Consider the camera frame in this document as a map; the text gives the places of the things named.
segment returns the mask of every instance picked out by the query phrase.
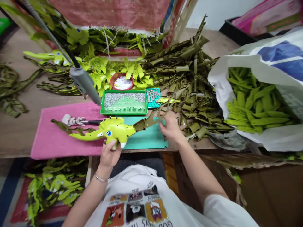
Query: red bowl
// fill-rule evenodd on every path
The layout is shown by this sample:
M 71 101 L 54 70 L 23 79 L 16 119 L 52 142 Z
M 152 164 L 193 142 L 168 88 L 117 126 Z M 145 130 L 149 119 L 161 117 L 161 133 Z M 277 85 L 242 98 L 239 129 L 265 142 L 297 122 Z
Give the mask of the red bowl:
M 112 89 L 116 89 L 116 90 L 130 90 L 133 87 L 133 85 L 134 85 L 133 76 L 130 76 L 130 80 L 132 82 L 132 85 L 129 88 L 127 88 L 127 89 L 118 89 L 118 88 L 114 87 L 114 84 L 115 84 L 117 78 L 120 78 L 121 76 L 125 76 L 125 75 L 126 75 L 126 73 L 115 73 L 114 75 L 111 76 L 111 78 L 110 78 L 110 84 L 113 87 Z

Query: wooden table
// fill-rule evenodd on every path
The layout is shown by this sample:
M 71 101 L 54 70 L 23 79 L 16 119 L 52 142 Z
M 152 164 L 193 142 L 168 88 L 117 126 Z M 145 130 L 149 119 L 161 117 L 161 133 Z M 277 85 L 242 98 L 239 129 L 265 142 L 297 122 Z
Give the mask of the wooden table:
M 181 40 L 186 40 L 196 33 L 196 29 L 186 29 Z M 204 31 L 206 38 L 211 40 L 204 45 L 203 50 L 211 57 L 222 56 L 239 46 L 218 31 Z M 19 29 L 0 51 L 0 61 L 18 71 L 21 80 L 28 78 L 37 67 L 23 59 L 23 51 L 34 53 L 42 52 L 41 49 L 30 40 L 24 31 Z M 29 157 L 32 143 L 40 118 L 41 109 L 72 103 L 91 102 L 84 100 L 82 96 L 61 96 L 36 88 L 37 83 L 47 81 L 47 74 L 37 79 L 33 84 L 20 93 L 19 100 L 25 104 L 30 112 L 21 114 L 18 118 L 0 112 L 0 158 Z M 201 141 L 192 140 L 194 149 L 217 148 L 208 138 Z M 169 141 L 169 147 L 165 149 L 140 149 L 124 150 L 123 152 L 150 152 L 150 151 L 176 151 L 176 146 Z

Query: teal cutting mat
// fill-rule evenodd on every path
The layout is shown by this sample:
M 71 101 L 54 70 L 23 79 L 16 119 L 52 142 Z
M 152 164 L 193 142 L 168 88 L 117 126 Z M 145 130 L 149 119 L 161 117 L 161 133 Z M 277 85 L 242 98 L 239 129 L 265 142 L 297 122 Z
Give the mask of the teal cutting mat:
M 146 117 L 123 117 L 124 124 L 133 125 Z M 164 141 L 164 135 L 160 131 L 159 124 L 155 124 L 146 130 L 133 134 L 127 139 L 126 146 L 123 150 L 134 149 L 161 149 L 168 147 L 168 142 Z

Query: blue print on bag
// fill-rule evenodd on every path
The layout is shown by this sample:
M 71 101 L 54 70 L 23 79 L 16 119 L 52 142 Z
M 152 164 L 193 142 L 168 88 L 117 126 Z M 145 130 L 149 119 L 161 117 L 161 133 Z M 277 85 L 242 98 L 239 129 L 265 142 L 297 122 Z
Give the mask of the blue print on bag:
M 263 47 L 259 52 L 263 61 L 270 61 L 271 66 L 282 70 L 291 77 L 303 81 L 303 50 L 291 44 L 288 41 L 283 41 L 272 47 Z

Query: woman's right hand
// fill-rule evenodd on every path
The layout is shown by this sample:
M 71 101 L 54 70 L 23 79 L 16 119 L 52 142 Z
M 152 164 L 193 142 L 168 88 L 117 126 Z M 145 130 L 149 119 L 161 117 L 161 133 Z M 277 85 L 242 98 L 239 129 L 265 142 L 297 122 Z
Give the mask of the woman's right hand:
M 185 136 L 179 128 L 177 115 L 174 112 L 168 112 L 164 118 L 165 126 L 159 122 L 161 132 L 175 142 L 185 139 Z

